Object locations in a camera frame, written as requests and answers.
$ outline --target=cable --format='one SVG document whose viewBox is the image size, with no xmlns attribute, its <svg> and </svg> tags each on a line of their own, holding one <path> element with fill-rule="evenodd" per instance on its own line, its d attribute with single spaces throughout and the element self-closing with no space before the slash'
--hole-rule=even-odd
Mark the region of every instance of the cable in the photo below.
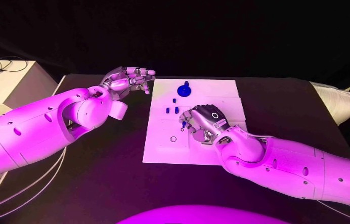
<svg viewBox="0 0 350 224">
<path fill-rule="evenodd" d="M 7 61 L 8 61 L 8 64 L 7 64 L 4 67 L 3 67 L 3 64 L 1 64 L 1 62 L 0 62 L 0 72 L 1 72 L 1 71 L 7 71 L 7 72 L 18 72 L 18 71 L 23 71 L 23 70 L 27 68 L 29 62 L 27 62 L 23 58 L 20 58 L 18 56 L 4 56 L 4 57 L 0 58 L 0 60 L 3 60 L 4 58 L 8 58 L 8 57 L 14 57 L 14 58 L 23 60 L 23 61 L 26 62 L 26 66 L 24 66 L 24 68 L 21 68 L 21 69 L 17 70 L 17 71 L 8 71 L 8 70 L 4 70 L 4 69 L 8 67 L 8 65 L 11 65 L 11 63 L 13 63 L 11 60 L 7 60 Z"/>
<path fill-rule="evenodd" d="M 60 160 L 60 164 L 59 164 L 59 166 L 57 166 L 57 169 L 56 169 L 56 173 L 59 172 L 59 169 L 60 169 L 60 166 L 62 166 L 62 163 L 63 163 L 63 159 L 65 159 L 65 155 L 66 155 L 66 148 L 67 147 L 65 147 L 65 149 L 63 149 L 63 152 L 62 152 L 62 154 L 60 154 L 60 157 L 59 157 L 59 159 L 57 159 L 57 161 L 56 161 L 56 163 L 54 163 L 54 165 L 50 167 L 50 169 L 49 169 L 49 171 L 46 172 L 46 174 L 50 172 L 50 170 L 53 169 L 53 167 L 56 166 L 56 164 L 57 164 L 57 162 L 59 162 L 59 160 Z M 17 208 L 14 208 L 13 210 L 10 210 L 7 213 L 4 213 L 3 215 L 0 215 L 0 217 L 3 217 L 3 216 L 6 216 L 6 215 L 8 215 L 13 211 L 16 211 L 20 207 L 23 207 L 33 199 L 34 199 L 34 197 L 42 193 L 42 191 L 46 189 L 46 187 L 47 187 L 47 185 L 50 184 L 50 182 L 52 182 L 52 180 L 53 180 L 53 178 L 54 178 L 54 176 L 56 176 L 56 173 L 54 173 L 54 175 L 52 176 L 52 178 L 50 178 L 50 180 L 49 180 L 49 182 L 47 182 L 47 184 L 43 186 L 43 188 L 42 188 L 42 190 L 37 192 L 37 194 L 17 207 Z M 36 183 L 37 183 L 37 181 L 29 186 L 29 187 L 26 187 L 18 193 L 16 193 L 11 197 L 8 197 L 4 201 L 1 201 L 1 203 L 4 203 L 7 200 L 10 200 L 14 196 L 17 196 L 26 189 L 29 189 Z"/>
<path fill-rule="evenodd" d="M 340 212 L 338 210 L 335 210 L 334 208 L 331 208 L 328 205 L 325 205 L 319 200 L 318 201 L 324 206 L 327 206 L 331 210 L 334 210 L 337 213 L 340 213 L 341 215 L 347 216 L 350 218 L 350 215 L 344 214 L 343 212 Z"/>
</svg>

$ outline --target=white cable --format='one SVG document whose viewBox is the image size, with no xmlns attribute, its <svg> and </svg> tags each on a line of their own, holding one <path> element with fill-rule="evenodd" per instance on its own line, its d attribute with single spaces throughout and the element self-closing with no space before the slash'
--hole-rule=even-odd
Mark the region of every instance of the white cable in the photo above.
<svg viewBox="0 0 350 224">
<path fill-rule="evenodd" d="M 62 160 L 60 160 L 60 164 L 59 164 L 59 166 L 57 166 L 57 169 L 56 169 L 56 173 L 59 172 L 59 169 L 60 169 L 60 166 L 62 166 L 62 163 L 63 163 L 63 159 L 65 159 L 65 154 L 66 154 L 66 147 L 65 147 L 65 149 L 63 149 L 63 152 L 62 152 L 62 155 L 60 155 L 60 158 L 62 158 Z M 42 191 L 46 189 L 46 187 L 47 187 L 47 185 L 50 184 L 50 182 L 52 182 L 52 180 L 53 180 L 53 178 L 54 178 L 54 176 L 56 176 L 56 173 L 54 173 L 54 175 L 52 176 L 52 178 L 50 178 L 50 180 L 49 180 L 49 182 L 47 182 L 47 184 L 43 186 L 43 188 L 42 188 L 42 190 L 37 192 L 37 194 L 24 202 L 24 204 L 21 204 L 16 209 L 13 209 L 13 210 L 10 210 L 7 213 L 4 213 L 3 215 L 0 215 L 0 217 L 3 217 L 3 216 L 6 216 L 6 215 L 8 215 L 13 211 L 16 211 L 20 207 L 23 207 L 33 199 L 34 199 L 34 197 L 42 193 Z"/>
<path fill-rule="evenodd" d="M 6 203 L 11 198 L 14 198 L 21 192 L 24 192 L 43 178 L 44 178 L 44 176 L 49 174 L 49 172 L 52 171 L 52 169 L 56 167 L 56 164 L 59 163 L 59 161 L 60 161 L 60 159 L 62 159 L 62 157 L 63 157 L 63 153 L 65 153 L 65 151 L 66 151 L 66 148 L 63 149 L 63 151 L 62 151 L 62 154 L 60 154 L 60 157 L 57 158 L 57 161 L 56 161 L 56 163 L 53 164 L 53 166 L 50 167 L 50 169 L 47 170 L 47 172 L 43 174 L 43 176 L 31 183 L 31 185 L 29 185 L 21 191 L 18 191 L 14 195 L 11 195 L 7 199 L 4 199 L 4 200 L 1 200 L 0 201 L 0 205 L 3 204 L 3 203 Z"/>
<path fill-rule="evenodd" d="M 334 208 L 331 208 L 328 205 L 325 205 L 319 200 L 317 200 L 324 206 L 327 206 L 331 210 L 334 210 L 337 213 L 340 213 L 341 215 L 347 216 L 350 218 L 350 215 L 344 214 L 343 212 L 340 212 L 338 210 L 335 210 Z"/>
</svg>

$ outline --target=dark table surface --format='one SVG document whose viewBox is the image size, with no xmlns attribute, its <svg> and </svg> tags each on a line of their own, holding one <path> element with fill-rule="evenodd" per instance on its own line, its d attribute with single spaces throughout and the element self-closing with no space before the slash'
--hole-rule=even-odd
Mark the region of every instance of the dark table surface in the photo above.
<svg viewBox="0 0 350 224">
<path fill-rule="evenodd" d="M 96 85 L 101 79 L 101 75 L 67 75 L 57 93 Z M 307 81 L 292 78 L 217 79 L 236 80 L 250 133 L 302 142 L 350 157 L 348 145 Z M 24 207 L 0 219 L 0 223 L 115 223 L 145 210 L 180 204 L 227 206 L 291 223 L 348 223 L 348 218 L 317 201 L 292 198 L 260 187 L 229 174 L 220 166 L 142 163 L 151 95 L 132 92 L 122 101 L 128 104 L 122 121 L 109 118 L 69 145 L 50 185 Z M 42 176 L 59 155 L 60 151 L 8 172 L 0 199 Z M 37 193 L 52 174 L 0 205 L 0 214 Z M 350 214 L 348 206 L 330 205 Z"/>
</svg>

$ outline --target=small blue piece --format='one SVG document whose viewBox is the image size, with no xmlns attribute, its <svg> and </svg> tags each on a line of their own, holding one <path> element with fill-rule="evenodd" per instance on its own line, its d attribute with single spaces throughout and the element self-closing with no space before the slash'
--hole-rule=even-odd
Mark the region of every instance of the small blue piece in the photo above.
<svg viewBox="0 0 350 224">
<path fill-rule="evenodd" d="M 187 97 L 187 96 L 191 94 L 191 88 L 188 87 L 188 82 L 187 82 L 187 81 L 184 82 L 184 85 L 181 85 L 181 86 L 177 88 L 177 94 L 178 94 L 181 97 Z"/>
</svg>

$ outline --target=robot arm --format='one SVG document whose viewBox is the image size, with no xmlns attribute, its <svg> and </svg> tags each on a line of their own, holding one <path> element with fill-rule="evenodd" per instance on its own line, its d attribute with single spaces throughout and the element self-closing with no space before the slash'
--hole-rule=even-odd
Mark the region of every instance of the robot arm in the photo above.
<svg viewBox="0 0 350 224">
<path fill-rule="evenodd" d="M 188 124 L 190 119 L 200 130 Z M 197 141 L 211 141 L 229 173 L 292 197 L 350 205 L 350 159 L 302 143 L 252 135 L 239 126 L 230 127 L 213 105 L 186 111 L 180 123 Z"/>
<path fill-rule="evenodd" d="M 129 91 L 148 93 L 155 72 L 118 67 L 98 86 L 72 89 L 0 116 L 0 173 L 42 160 L 98 128 L 108 116 L 121 120 Z"/>
</svg>

